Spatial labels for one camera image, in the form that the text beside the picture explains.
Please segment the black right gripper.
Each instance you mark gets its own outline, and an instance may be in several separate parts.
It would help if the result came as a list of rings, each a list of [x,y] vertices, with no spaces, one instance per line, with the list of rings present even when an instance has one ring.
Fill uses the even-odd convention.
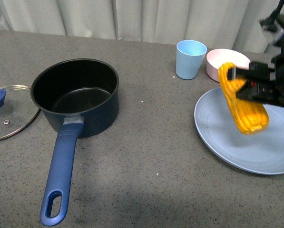
[[[284,31],[284,16],[277,17],[276,22]],[[265,63],[250,62],[248,69],[230,68],[227,71],[227,80],[274,81],[276,78],[276,89],[280,97],[278,98],[279,93],[274,83],[246,82],[236,92],[236,98],[270,105],[277,105],[280,102],[284,106],[284,34],[278,39],[276,46],[281,48],[281,52],[271,60],[275,70]]]

